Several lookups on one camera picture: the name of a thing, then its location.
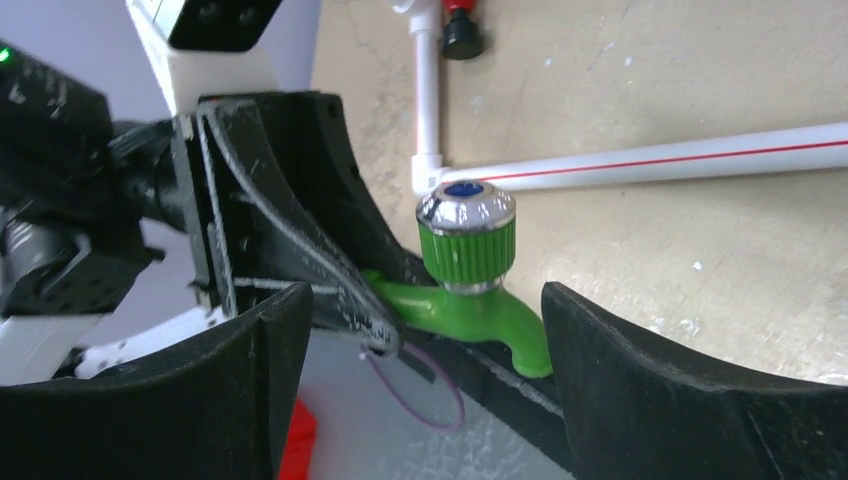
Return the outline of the green water faucet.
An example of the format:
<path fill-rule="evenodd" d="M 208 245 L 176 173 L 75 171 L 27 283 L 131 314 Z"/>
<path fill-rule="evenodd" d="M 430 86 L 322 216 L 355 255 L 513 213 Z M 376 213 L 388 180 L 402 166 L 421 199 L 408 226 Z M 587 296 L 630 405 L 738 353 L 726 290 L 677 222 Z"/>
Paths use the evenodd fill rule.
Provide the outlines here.
<path fill-rule="evenodd" d="M 421 259 L 436 285 L 368 271 L 375 291 L 409 327 L 465 343 L 502 343 L 518 374 L 551 375 L 542 320 L 503 286 L 516 257 L 515 199 L 491 183 L 459 180 L 422 197 L 415 214 Z"/>

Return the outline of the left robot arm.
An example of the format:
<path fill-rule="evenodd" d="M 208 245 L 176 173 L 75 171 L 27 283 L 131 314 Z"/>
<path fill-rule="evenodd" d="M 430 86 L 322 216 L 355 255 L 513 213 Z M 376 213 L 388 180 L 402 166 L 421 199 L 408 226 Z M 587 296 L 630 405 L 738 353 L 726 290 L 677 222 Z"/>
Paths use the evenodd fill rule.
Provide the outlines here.
<path fill-rule="evenodd" d="M 195 112 L 120 124 L 97 90 L 1 50 L 1 312 L 26 325 L 114 312 L 161 259 L 145 219 L 188 236 L 194 288 L 218 322 L 92 379 L 9 377 L 3 397 L 135 399 L 294 386 L 313 327 L 379 353 L 405 323 L 376 283 L 430 287 L 360 179 L 340 99 L 314 91 L 201 96 Z"/>

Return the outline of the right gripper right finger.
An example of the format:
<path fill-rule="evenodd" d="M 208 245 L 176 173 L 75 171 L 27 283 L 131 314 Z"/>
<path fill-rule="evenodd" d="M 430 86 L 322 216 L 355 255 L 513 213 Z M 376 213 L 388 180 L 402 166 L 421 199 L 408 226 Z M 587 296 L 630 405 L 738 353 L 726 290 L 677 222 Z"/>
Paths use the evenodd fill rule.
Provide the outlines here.
<path fill-rule="evenodd" d="M 845 387 L 716 359 L 558 282 L 542 312 L 576 477 L 846 477 Z"/>

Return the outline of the white PVC pipe frame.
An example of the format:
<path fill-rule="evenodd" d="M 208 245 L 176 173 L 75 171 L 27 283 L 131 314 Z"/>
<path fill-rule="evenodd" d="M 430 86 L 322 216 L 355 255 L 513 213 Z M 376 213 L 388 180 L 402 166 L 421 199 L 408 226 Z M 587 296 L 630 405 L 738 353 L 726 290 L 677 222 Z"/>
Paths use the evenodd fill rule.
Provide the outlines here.
<path fill-rule="evenodd" d="M 602 153 L 452 169 L 440 152 L 439 40 L 443 1 L 394 1 L 407 17 L 415 48 L 416 151 L 411 186 L 423 196 L 458 180 L 491 182 L 505 190 L 534 190 L 665 180 L 718 178 L 844 168 L 844 122 L 638 147 Z"/>

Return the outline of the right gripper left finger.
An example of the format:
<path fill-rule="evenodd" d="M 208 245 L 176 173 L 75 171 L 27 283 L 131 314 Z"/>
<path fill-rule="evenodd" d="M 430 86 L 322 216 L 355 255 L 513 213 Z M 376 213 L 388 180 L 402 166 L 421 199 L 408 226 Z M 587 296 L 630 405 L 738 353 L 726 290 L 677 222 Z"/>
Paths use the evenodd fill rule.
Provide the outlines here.
<path fill-rule="evenodd" d="M 309 341 L 297 283 L 92 379 L 1 391 L 5 479 L 273 479 Z"/>

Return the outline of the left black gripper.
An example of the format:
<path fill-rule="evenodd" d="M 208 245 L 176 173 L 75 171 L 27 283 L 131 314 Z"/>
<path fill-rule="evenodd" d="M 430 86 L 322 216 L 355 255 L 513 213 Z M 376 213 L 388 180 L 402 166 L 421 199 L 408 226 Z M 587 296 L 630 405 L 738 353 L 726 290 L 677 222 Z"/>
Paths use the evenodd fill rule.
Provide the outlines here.
<path fill-rule="evenodd" d="M 271 263 L 281 269 L 275 281 L 312 287 L 318 325 L 373 350 L 401 349 L 402 322 L 359 270 L 403 284 L 435 280 L 370 195 L 339 96 L 206 97 L 172 126 L 191 286 L 201 306 L 245 312 L 265 297 L 248 281 L 262 271 L 261 213 L 271 225 Z"/>

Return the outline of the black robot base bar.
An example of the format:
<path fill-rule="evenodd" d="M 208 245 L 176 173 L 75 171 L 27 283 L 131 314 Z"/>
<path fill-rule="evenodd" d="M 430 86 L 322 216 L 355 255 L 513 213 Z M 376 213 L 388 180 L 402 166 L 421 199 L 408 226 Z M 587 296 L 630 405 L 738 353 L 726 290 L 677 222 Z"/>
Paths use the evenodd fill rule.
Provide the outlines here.
<path fill-rule="evenodd" d="M 409 331 L 407 340 L 436 360 L 460 390 L 488 413 L 565 472 L 573 471 L 563 411 L 551 376 L 518 375 L 508 348 L 501 344 L 462 344 L 417 330 Z"/>

